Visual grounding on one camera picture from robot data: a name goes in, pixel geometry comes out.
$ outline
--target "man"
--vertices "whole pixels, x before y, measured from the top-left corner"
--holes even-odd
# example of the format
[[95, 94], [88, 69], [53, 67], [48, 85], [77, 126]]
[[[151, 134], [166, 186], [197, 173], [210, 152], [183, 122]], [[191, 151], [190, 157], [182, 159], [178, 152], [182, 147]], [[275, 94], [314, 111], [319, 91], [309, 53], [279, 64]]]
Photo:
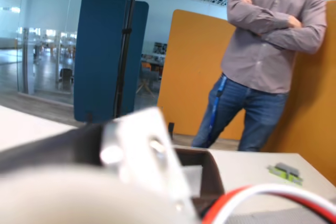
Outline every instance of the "man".
[[[314, 54], [326, 30], [325, 0], [228, 0], [237, 29], [222, 60], [223, 74], [192, 146], [209, 148], [241, 110], [246, 110], [239, 151], [258, 152], [276, 127], [291, 84], [296, 51]], [[222, 93], [219, 87], [226, 79]], [[212, 129], [213, 107], [218, 108]]]

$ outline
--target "black tripod pole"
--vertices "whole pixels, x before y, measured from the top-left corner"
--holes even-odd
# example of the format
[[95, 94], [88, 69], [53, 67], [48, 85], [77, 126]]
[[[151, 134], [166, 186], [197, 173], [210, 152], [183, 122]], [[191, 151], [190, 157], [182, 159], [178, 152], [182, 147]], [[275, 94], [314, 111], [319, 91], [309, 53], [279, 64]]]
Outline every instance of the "black tripod pole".
[[127, 15], [126, 28], [123, 29], [122, 31], [122, 37], [121, 37], [122, 46], [121, 46], [121, 52], [120, 52], [120, 58], [119, 58], [118, 78], [117, 78], [117, 86], [116, 86], [116, 96], [114, 98], [113, 118], [118, 118], [121, 116], [124, 77], [125, 77], [128, 47], [129, 47], [130, 36], [132, 32], [132, 18], [133, 18], [134, 5], [135, 5], [135, 0], [130, 0], [130, 8], [129, 8], [128, 15]]

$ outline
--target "acoustic divider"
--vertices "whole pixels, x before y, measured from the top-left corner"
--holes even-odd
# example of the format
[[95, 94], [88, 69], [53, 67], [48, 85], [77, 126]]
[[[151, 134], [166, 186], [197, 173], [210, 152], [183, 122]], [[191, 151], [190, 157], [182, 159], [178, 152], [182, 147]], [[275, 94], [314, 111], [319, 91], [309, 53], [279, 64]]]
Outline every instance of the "acoustic divider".
[[336, 1], [315, 55], [299, 54], [283, 117], [265, 150], [299, 153], [336, 185]]
[[[74, 113], [80, 122], [113, 116], [125, 0], [82, 0], [74, 71]], [[134, 110], [149, 6], [136, 1], [124, 80], [122, 114]]]
[[[226, 20], [174, 12], [157, 103], [174, 133], [196, 135], [234, 30]], [[243, 119], [241, 111], [220, 137], [240, 139]]]

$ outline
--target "blue lanyard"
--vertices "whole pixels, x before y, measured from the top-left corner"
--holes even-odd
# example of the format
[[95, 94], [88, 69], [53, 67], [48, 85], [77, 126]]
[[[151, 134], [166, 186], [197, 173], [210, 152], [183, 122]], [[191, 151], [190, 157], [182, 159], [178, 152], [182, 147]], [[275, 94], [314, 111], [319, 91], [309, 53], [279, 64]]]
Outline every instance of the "blue lanyard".
[[209, 125], [209, 135], [208, 135], [208, 142], [210, 142], [211, 140], [211, 133], [212, 133], [212, 128], [215, 124], [215, 119], [216, 119], [216, 112], [217, 112], [217, 107], [218, 107], [218, 102], [219, 102], [219, 98], [221, 97], [221, 95], [223, 94], [224, 91], [224, 87], [225, 87], [225, 83], [226, 83], [227, 77], [223, 74], [222, 75], [222, 82], [217, 90], [217, 96], [215, 99], [215, 103], [214, 106], [212, 108], [212, 115], [211, 115], [211, 119], [210, 119], [210, 125]]

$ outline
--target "red wire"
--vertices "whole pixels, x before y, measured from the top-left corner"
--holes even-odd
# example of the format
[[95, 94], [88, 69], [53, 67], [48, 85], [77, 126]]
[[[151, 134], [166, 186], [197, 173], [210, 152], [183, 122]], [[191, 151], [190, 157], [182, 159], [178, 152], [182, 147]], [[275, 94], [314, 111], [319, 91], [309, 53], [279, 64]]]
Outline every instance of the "red wire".
[[[217, 217], [220, 210], [239, 192], [249, 188], [251, 186], [245, 186], [233, 191], [230, 191], [228, 194], [222, 195], [216, 203], [211, 207], [211, 209], [207, 212], [204, 219], [202, 220], [202, 224], [212, 224], [215, 218]], [[331, 213], [330, 211], [324, 209], [323, 207], [319, 206], [315, 202], [311, 202], [306, 199], [298, 198], [292, 195], [285, 195], [285, 194], [274, 194], [274, 193], [265, 193], [269, 195], [275, 195], [280, 196], [283, 198], [290, 199], [292, 201], [295, 201], [305, 207], [308, 207], [309, 209], [313, 210], [315, 213], [320, 214], [321, 216], [325, 217], [327, 220], [329, 220], [331, 223], [336, 223], [336, 216]]]
[[202, 220], [202, 224], [212, 224], [212, 222], [217, 217], [217, 214], [220, 210], [239, 192], [244, 191], [250, 186], [241, 187], [230, 191], [228, 194], [220, 196], [220, 198], [213, 204], [210, 210], [206, 213], [205, 217]]

